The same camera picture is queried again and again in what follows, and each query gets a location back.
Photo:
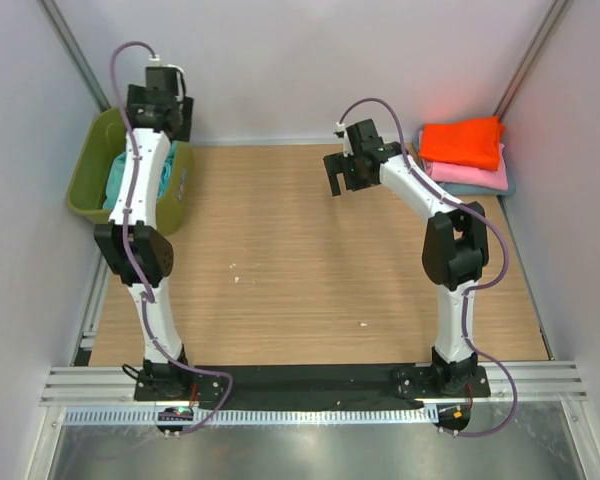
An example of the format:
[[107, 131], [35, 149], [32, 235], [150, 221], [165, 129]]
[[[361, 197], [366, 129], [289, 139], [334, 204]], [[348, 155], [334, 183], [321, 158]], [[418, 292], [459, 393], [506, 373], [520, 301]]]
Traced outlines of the teal t shirt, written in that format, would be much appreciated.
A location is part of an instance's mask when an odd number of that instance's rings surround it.
[[[170, 178], [173, 170], [173, 163], [175, 159], [176, 149], [178, 143], [174, 141], [171, 144], [169, 153], [164, 161], [162, 172], [161, 172], [161, 180], [160, 186], [158, 190], [157, 197], [162, 198], [164, 193], [166, 192]], [[105, 199], [102, 205], [102, 208], [105, 210], [111, 210], [118, 199], [118, 195], [121, 189], [121, 183], [124, 175], [126, 163], [126, 153], [122, 152], [119, 154], [112, 162], [112, 166], [109, 171], [109, 176], [106, 183], [105, 188]]]

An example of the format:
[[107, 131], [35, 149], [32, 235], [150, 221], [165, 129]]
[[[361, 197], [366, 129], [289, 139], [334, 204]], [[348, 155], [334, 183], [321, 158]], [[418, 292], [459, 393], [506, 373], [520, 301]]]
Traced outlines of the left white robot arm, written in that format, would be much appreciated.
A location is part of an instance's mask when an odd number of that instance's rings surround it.
[[193, 385], [169, 297], [174, 250], [157, 226], [163, 167], [175, 142], [187, 138], [192, 106], [183, 71], [175, 65], [152, 62], [144, 85], [129, 87], [120, 190], [108, 220], [94, 228], [96, 244], [141, 322], [142, 364], [122, 367], [136, 383], [138, 401], [181, 400]]

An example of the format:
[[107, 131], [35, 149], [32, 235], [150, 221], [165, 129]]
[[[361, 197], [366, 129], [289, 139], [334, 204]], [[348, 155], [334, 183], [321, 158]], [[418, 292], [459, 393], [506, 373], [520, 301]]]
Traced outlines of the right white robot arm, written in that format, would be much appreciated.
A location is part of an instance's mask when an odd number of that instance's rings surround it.
[[338, 122], [335, 135], [343, 150], [323, 159], [334, 196], [341, 193], [339, 177], [349, 191], [382, 185], [426, 224], [422, 266], [438, 295], [438, 334], [429, 378], [441, 395], [461, 393], [477, 374], [471, 289], [489, 261], [486, 226], [460, 209], [461, 201], [431, 180], [403, 145], [384, 142], [372, 120], [350, 126]]

